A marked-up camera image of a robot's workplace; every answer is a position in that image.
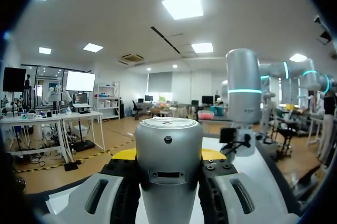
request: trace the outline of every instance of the black speaker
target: black speaker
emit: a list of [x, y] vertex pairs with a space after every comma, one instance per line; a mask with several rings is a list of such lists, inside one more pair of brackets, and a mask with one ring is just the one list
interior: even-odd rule
[[124, 104], [120, 104], [120, 119], [124, 118]]

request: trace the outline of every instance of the office chair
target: office chair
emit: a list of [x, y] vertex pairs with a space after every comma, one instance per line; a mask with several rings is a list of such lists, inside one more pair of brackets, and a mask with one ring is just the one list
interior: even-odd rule
[[135, 120], [138, 120], [138, 119], [139, 119], [139, 116], [140, 116], [139, 111], [142, 111], [143, 109], [142, 109], [142, 108], [139, 108], [139, 107], [137, 106], [137, 104], [135, 103], [135, 101], [132, 100], [132, 103], [133, 103], [133, 111], [136, 112], [136, 113], [135, 113]]

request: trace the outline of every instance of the white shelf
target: white shelf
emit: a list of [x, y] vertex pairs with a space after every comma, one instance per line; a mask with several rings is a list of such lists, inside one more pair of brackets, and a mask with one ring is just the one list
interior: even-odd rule
[[98, 108], [99, 110], [105, 110], [105, 109], [115, 109], [115, 108], [119, 108], [118, 106], [115, 107], [103, 107], [103, 108]]
[[118, 96], [109, 96], [107, 98], [98, 98], [98, 99], [118, 99]]
[[104, 86], [104, 85], [98, 85], [98, 87], [100, 87], [100, 88], [116, 88], [116, 86]]
[[[106, 83], [96, 83], [94, 93], [97, 96], [94, 96], [94, 110], [103, 113], [102, 120], [105, 119], [120, 119], [120, 82], [113, 82], [114, 85], [106, 86]], [[101, 107], [100, 104], [105, 102], [105, 100], [109, 100], [106, 102], [115, 101], [116, 103], [112, 103], [115, 106]]]
[[113, 115], [113, 116], [102, 117], [102, 120], [106, 120], [106, 119], [113, 119], [113, 118], [118, 118], [118, 115]]

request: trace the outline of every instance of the laboratory room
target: laboratory room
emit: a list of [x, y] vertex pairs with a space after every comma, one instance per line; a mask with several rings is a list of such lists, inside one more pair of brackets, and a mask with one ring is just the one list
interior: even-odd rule
[[27, 2], [0, 123], [45, 223], [296, 223], [316, 199], [337, 55], [311, 0]]

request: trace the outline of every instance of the yellow black hazard tape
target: yellow black hazard tape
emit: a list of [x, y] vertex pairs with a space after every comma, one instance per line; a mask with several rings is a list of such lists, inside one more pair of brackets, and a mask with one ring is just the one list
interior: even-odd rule
[[[96, 153], [96, 154], [93, 154], [93, 155], [89, 155], [88, 157], [76, 159], [76, 161], [77, 161], [77, 160], [78, 160], [78, 161], [84, 161], [84, 160], [87, 160], [87, 159], [90, 159], [90, 158], [93, 158], [93, 157], [96, 157], [96, 156], [98, 156], [98, 155], [100, 155], [100, 154], [105, 154], [105, 153], [110, 154], [111, 156], [113, 156], [113, 155], [111, 154], [110, 151], [112, 151], [112, 150], [114, 150], [114, 149], [118, 149], [118, 148], [120, 148], [120, 147], [122, 147], [122, 146], [128, 145], [128, 144], [130, 144], [130, 143], [132, 143], [132, 142], [134, 142], [134, 141], [135, 141], [135, 140], [127, 141], [127, 142], [122, 143], [122, 144], [120, 144], [120, 145], [118, 145], [118, 146], [115, 146], [115, 147], [113, 147], [113, 148], [110, 148], [110, 149], [108, 149], [108, 150], [106, 150], [106, 151], [102, 151], [102, 152], [99, 152], [99, 153]], [[65, 164], [66, 164], [66, 163], [62, 163], [62, 164], [57, 164], [57, 165], [53, 165], [53, 166], [49, 166], [49, 167], [43, 167], [43, 168], [38, 168], [38, 169], [30, 169], [30, 170], [15, 170], [15, 172], [16, 172], [16, 173], [24, 173], [24, 172], [33, 172], [33, 171], [38, 171], [38, 170], [50, 170], [50, 169], [54, 169], [54, 168], [57, 168], [57, 167], [64, 166]]]

